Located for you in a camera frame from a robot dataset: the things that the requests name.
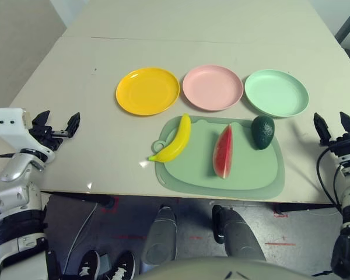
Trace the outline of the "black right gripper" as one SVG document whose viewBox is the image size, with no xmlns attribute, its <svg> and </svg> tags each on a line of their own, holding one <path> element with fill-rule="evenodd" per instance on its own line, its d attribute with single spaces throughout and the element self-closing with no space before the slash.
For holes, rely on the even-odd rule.
<svg viewBox="0 0 350 280">
<path fill-rule="evenodd" d="M 320 154 L 319 159 L 321 159 L 328 151 L 334 153 L 339 158 L 350 155 L 350 116 L 344 112 L 340 112 L 339 114 L 341 124 L 347 133 L 338 137 L 335 141 L 331 141 L 331 135 L 329 133 L 326 121 L 321 115 L 314 113 L 313 122 L 320 137 L 320 145 L 327 147 Z"/>
</svg>

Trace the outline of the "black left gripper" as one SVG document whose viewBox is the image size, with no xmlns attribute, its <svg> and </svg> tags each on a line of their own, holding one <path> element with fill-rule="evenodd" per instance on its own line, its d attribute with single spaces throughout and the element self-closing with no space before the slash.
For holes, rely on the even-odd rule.
<svg viewBox="0 0 350 280">
<path fill-rule="evenodd" d="M 32 120 L 32 129 L 29 132 L 40 144 L 52 151 L 57 151 L 63 142 L 63 138 L 72 138 L 75 135 L 79 128 L 81 115 L 80 112 L 74 114 L 69 119 L 64 131 L 53 131 L 51 127 L 46 125 L 49 115 L 50 110 L 39 113 Z"/>
</svg>

